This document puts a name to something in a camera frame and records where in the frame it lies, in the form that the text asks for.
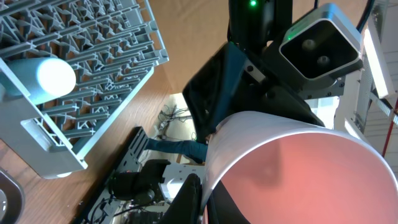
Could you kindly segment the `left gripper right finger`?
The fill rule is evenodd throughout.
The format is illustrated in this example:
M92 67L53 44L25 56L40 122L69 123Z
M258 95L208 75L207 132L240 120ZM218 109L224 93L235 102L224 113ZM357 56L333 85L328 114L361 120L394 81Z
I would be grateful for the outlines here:
M219 181L213 189L206 207L209 224L250 224L235 204L222 181Z

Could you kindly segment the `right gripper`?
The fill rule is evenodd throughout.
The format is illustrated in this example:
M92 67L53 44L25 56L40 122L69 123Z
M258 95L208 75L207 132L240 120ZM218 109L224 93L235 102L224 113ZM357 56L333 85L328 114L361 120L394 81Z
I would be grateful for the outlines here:
M208 136L229 115L257 111L323 126L286 82L251 52L225 43L190 79L183 97L191 112L197 141Z

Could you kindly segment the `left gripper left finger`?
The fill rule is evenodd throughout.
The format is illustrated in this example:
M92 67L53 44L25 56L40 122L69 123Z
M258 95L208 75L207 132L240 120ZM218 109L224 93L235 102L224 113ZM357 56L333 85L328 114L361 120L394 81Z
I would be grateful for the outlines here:
M197 224L201 205L201 182L189 174L158 224Z

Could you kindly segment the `pink cup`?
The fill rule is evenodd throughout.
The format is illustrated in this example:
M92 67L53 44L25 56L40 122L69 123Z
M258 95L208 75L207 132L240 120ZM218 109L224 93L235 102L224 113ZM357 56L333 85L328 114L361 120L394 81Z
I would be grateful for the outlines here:
M397 181L348 133L255 111L228 116L208 145L201 210L222 181L250 223L396 223Z

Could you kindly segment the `light blue cup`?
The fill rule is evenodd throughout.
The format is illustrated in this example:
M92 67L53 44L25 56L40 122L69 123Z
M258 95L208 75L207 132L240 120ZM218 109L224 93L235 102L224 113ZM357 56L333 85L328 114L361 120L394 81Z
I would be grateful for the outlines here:
M28 58L7 65L39 105L69 94L76 85L71 65L59 58Z

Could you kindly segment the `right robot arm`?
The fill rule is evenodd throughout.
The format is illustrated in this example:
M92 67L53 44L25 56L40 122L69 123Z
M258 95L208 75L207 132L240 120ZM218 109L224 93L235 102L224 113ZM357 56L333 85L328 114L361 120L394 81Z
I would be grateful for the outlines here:
M191 78L183 97L197 141L229 115L258 111L321 125L307 100L334 94L358 69L361 34L333 3L296 21L292 1L230 1L227 41Z

